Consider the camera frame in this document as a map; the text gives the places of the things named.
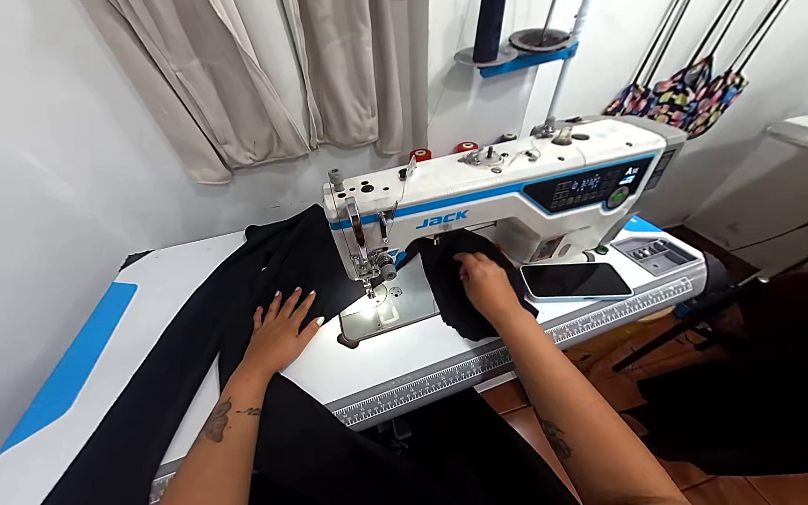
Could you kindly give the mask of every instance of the hand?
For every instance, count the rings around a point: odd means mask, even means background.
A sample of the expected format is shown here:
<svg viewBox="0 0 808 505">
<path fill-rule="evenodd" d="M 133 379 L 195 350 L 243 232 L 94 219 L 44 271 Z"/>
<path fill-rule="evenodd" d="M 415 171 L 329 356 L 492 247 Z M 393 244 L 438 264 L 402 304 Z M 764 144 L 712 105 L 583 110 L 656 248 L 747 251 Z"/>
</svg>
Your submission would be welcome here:
<svg viewBox="0 0 808 505">
<path fill-rule="evenodd" d="M 298 333 L 298 328 L 301 327 L 304 316 L 307 316 L 316 293 L 311 291 L 296 309 L 299 297 L 301 288 L 296 288 L 280 309 L 282 295 L 277 291 L 263 320 L 261 320 L 263 308 L 258 307 L 254 311 L 252 341 L 245 350 L 245 357 L 236 369 L 237 372 L 269 381 L 273 374 L 298 358 L 324 320 L 323 316 L 317 317 Z"/>
<path fill-rule="evenodd" d="M 510 285 L 507 272 L 488 256 L 481 252 L 458 252 L 454 259 L 462 264 L 460 276 L 466 296 L 489 323 L 497 326 L 512 317 L 513 311 L 525 311 Z"/>
</svg>

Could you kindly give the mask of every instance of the tattoo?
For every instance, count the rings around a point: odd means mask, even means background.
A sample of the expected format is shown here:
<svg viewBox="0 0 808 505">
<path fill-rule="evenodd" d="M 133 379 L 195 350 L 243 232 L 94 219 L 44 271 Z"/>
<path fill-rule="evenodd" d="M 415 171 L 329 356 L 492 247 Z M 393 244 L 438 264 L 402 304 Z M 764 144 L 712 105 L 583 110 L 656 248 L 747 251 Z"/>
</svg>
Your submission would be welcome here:
<svg viewBox="0 0 808 505">
<path fill-rule="evenodd" d="M 244 411 L 236 411 L 237 414 L 246 413 L 248 415 L 260 415 L 260 408 L 248 408 Z"/>
<path fill-rule="evenodd" d="M 224 430 L 226 429 L 226 423 L 229 422 L 229 418 L 226 417 L 226 415 L 232 408 L 230 399 L 231 398 L 227 398 L 225 402 L 214 407 L 211 411 L 211 415 L 208 416 L 208 420 L 205 421 L 205 426 L 203 426 L 201 432 L 198 433 L 198 437 L 195 439 L 196 443 L 201 440 L 202 437 L 206 437 L 218 443 L 224 440 Z"/>
<path fill-rule="evenodd" d="M 556 457 L 568 459 L 572 455 L 572 448 L 560 437 L 560 435 L 566 435 L 566 432 L 560 430 L 553 422 L 539 416 L 537 411 L 535 411 L 535 416 L 541 422 L 541 429 L 544 430 L 544 436 L 548 439 L 550 448 L 554 449 Z"/>
</svg>

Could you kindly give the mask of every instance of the measuring ruler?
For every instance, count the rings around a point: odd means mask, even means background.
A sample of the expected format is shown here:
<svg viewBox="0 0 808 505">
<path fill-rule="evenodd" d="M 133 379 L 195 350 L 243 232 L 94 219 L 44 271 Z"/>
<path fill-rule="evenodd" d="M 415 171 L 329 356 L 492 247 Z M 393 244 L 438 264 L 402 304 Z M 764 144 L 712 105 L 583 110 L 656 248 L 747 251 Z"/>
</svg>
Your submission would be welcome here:
<svg viewBox="0 0 808 505">
<path fill-rule="evenodd" d="M 691 290 L 693 290 L 693 286 L 690 280 L 682 277 L 677 281 L 671 281 L 641 295 L 608 305 L 568 323 L 554 326 L 549 330 L 545 330 L 545 333 L 551 335 L 555 343 L 561 343 L 567 339 L 578 337 L 602 326 L 617 322 L 622 318 L 632 316 L 652 306 L 663 304 L 677 296 L 689 293 Z M 426 395 L 432 395 L 432 393 L 462 383 L 476 375 L 508 365 L 511 362 L 510 351 L 506 347 L 501 347 L 444 370 L 439 370 L 432 375 L 399 385 L 389 391 L 371 396 L 332 413 L 346 426 L 352 426 L 383 412 L 414 402 Z"/>
</svg>

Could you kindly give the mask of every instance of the jack logo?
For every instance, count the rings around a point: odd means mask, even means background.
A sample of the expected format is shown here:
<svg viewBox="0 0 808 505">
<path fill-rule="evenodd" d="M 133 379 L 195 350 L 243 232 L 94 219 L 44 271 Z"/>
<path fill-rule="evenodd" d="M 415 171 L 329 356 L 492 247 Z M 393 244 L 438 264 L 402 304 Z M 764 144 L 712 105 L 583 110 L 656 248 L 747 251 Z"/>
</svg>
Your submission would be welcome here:
<svg viewBox="0 0 808 505">
<path fill-rule="evenodd" d="M 443 216 L 435 216 L 430 217 L 429 219 L 423 219 L 423 224 L 417 226 L 416 229 L 419 230 L 420 228 L 425 228 L 427 226 L 436 226 L 442 223 L 450 223 L 451 221 L 456 221 L 458 219 L 466 219 L 467 212 L 469 212 L 469 209 L 459 210 Z"/>
</svg>

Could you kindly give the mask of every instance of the red thread spool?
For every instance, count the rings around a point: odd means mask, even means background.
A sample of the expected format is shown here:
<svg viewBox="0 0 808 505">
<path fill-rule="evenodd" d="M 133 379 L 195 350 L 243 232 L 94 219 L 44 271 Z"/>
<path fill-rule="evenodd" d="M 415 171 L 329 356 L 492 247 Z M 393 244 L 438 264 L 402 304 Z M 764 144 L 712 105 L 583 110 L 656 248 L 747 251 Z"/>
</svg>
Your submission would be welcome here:
<svg viewBox="0 0 808 505">
<path fill-rule="evenodd" d="M 454 148 L 454 151 L 455 153 L 465 153 L 467 151 L 472 151 L 474 149 L 478 149 L 478 144 L 476 144 L 475 142 L 466 141 L 457 144 L 457 146 Z"/>
<path fill-rule="evenodd" d="M 421 147 L 420 149 L 414 149 L 413 151 L 410 151 L 410 156 L 408 156 L 408 159 L 413 157 L 416 157 L 417 161 L 419 162 L 424 162 L 425 160 L 431 160 L 432 151 L 424 147 Z"/>
</svg>

